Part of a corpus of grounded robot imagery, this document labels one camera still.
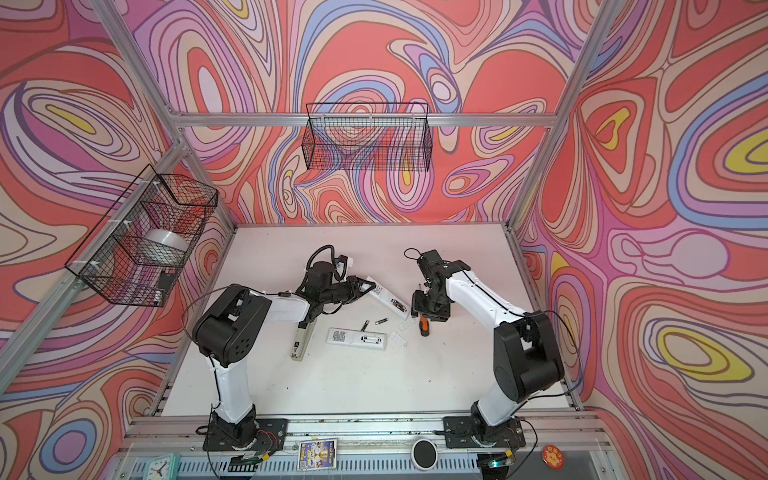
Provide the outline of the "white remote control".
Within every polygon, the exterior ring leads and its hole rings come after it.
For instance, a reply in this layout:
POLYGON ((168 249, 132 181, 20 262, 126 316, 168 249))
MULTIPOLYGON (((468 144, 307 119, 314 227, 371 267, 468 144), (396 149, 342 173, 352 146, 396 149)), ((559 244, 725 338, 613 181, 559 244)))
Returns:
POLYGON ((366 280, 374 284, 369 295, 389 309, 396 318, 405 320, 410 316, 410 306, 405 301, 394 295, 378 280, 370 276, 367 276, 366 280))
POLYGON ((384 351, 387 346, 387 337, 377 332, 330 328, 326 343, 334 346, 384 351))

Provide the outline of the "orange handled screwdriver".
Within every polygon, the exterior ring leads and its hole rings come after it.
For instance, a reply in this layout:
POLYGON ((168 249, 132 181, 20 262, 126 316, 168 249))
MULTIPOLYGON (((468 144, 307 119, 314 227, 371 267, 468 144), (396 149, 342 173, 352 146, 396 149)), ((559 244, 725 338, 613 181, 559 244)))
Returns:
POLYGON ((419 317, 419 329, 422 337, 428 337, 430 335, 429 320, 423 315, 419 317))

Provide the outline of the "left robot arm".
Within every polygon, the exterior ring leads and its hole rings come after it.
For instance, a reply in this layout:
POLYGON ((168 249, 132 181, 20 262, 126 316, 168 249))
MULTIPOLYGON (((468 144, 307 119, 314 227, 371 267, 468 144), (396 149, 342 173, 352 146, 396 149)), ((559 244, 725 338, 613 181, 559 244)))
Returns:
POLYGON ((205 428, 206 452, 274 453, 284 446, 285 419, 262 424, 249 390, 247 357, 267 322, 298 325, 310 336, 325 307, 353 303, 373 292, 377 284, 346 274, 339 260, 308 267, 295 291, 268 294, 231 284, 196 321, 191 338, 212 364, 217 392, 205 428))

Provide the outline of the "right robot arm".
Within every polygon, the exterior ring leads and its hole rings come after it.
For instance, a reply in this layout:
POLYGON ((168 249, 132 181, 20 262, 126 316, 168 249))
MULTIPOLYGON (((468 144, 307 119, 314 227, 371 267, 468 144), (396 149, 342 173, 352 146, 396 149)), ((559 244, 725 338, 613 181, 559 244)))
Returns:
POLYGON ((460 448, 471 441, 495 447, 519 427, 515 414, 526 401, 565 376, 552 320, 507 301, 461 260, 445 260, 436 250, 420 252, 414 260, 424 283, 412 295, 411 315, 424 336, 430 322, 449 320, 454 304, 492 334, 494 383, 469 415, 444 419, 446 444, 460 448))

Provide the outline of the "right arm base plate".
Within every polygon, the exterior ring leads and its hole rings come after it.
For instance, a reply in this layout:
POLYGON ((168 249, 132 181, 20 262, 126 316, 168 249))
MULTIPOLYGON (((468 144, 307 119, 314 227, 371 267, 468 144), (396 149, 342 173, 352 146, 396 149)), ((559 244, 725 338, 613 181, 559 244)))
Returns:
POLYGON ((438 435, 449 449, 504 448, 516 451, 526 446, 521 422, 510 418, 496 426, 488 426, 477 415, 445 416, 438 435))

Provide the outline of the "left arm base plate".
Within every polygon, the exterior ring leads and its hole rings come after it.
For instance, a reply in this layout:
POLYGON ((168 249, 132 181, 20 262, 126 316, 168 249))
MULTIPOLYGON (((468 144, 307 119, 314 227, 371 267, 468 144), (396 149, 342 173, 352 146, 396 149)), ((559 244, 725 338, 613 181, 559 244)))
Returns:
POLYGON ((285 418, 247 417, 233 424, 214 415, 207 425, 203 450, 274 453, 283 449, 287 427, 285 418))

